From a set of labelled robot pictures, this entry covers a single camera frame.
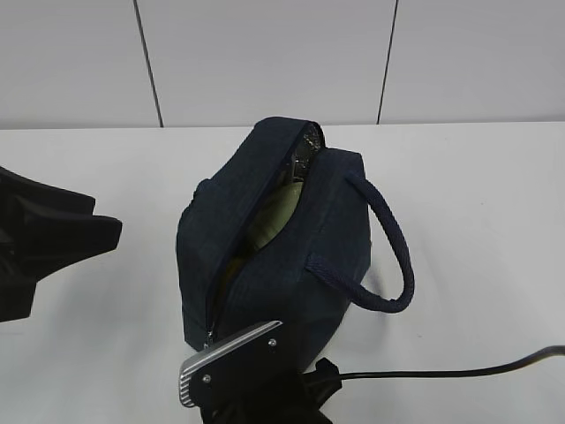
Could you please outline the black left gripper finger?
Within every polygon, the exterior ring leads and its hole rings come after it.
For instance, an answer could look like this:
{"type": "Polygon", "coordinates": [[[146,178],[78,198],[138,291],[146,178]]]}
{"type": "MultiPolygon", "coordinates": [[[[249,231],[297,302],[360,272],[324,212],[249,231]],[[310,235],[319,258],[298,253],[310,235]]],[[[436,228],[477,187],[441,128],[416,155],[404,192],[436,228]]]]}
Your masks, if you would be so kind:
{"type": "Polygon", "coordinates": [[[95,198],[1,169],[1,321],[26,319],[37,284],[117,248],[123,224],[95,198]]]}

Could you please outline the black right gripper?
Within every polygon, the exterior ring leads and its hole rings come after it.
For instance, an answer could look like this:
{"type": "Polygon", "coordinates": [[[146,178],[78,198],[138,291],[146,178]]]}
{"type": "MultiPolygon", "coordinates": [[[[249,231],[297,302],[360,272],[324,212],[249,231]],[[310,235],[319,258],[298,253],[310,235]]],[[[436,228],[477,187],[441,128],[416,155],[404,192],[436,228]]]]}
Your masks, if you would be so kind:
{"type": "Polygon", "coordinates": [[[337,365],[325,358],[306,374],[289,371],[219,408],[202,408],[204,423],[329,423],[321,407],[342,388],[337,365]]]}

